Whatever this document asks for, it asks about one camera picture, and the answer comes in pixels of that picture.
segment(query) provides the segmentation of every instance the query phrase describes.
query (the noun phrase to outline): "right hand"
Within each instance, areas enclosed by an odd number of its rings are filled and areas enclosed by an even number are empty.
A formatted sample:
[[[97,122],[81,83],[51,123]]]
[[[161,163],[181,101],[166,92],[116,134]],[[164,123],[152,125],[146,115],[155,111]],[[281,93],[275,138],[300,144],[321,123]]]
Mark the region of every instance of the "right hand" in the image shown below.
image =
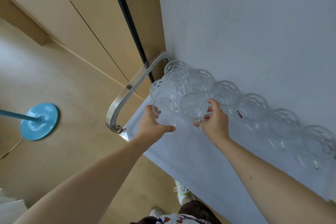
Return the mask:
[[[218,146],[223,140],[231,140],[229,135],[229,117],[222,111],[216,100],[209,99],[208,103],[212,105],[208,107],[208,112],[213,113],[204,116],[201,126],[210,141],[215,146]]]

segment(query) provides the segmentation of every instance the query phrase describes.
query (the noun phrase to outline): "wooden floor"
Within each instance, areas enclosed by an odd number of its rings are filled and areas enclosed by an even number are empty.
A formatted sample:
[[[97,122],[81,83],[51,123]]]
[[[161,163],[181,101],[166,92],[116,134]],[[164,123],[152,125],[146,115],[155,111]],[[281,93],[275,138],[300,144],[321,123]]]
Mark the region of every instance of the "wooden floor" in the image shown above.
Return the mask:
[[[61,110],[57,129],[41,141],[23,140],[0,160],[0,187],[30,207],[47,192],[126,144],[105,125],[123,89],[54,42],[37,45],[0,18],[0,109],[25,113],[51,102]],[[132,96],[118,116],[124,125],[142,100]],[[0,116],[0,157],[20,140],[20,121]],[[142,156],[101,223],[129,223],[153,207],[179,210],[174,179]]]

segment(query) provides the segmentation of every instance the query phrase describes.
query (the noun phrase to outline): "shoe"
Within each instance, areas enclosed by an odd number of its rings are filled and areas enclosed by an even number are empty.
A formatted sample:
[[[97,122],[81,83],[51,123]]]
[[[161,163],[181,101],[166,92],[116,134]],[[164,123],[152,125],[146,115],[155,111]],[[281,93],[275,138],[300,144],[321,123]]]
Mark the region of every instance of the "shoe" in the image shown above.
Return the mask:
[[[151,211],[150,211],[150,214],[149,216],[151,217],[155,217],[155,218],[160,218],[160,216],[163,215],[163,212],[161,211],[160,208],[153,208]]]
[[[177,192],[177,198],[180,202],[180,205],[182,205],[182,200],[185,197],[190,197],[191,199],[195,200],[194,195],[188,190],[186,187],[184,187],[182,184],[179,183],[179,181],[174,180],[176,187],[174,188],[174,191]]]

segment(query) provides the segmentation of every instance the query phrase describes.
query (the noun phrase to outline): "sticker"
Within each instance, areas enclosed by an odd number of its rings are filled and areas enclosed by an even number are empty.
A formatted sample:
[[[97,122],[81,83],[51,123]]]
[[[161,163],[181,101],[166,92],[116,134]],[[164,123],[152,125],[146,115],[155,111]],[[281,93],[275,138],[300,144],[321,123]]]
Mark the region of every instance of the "sticker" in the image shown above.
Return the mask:
[[[241,117],[241,118],[243,117],[243,116],[240,114],[240,112],[239,112],[239,111],[237,111],[237,114],[239,115],[239,117]]]

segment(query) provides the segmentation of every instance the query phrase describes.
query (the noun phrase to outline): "blue mop base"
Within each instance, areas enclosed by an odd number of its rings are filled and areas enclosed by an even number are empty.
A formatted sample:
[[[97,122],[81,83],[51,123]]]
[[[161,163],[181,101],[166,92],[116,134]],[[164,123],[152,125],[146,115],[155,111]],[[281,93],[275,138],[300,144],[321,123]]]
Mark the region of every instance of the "blue mop base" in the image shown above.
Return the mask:
[[[51,103],[36,105],[27,112],[27,115],[41,119],[41,121],[22,120],[21,122],[22,137],[31,141],[48,136],[56,128],[60,118],[58,108]]]

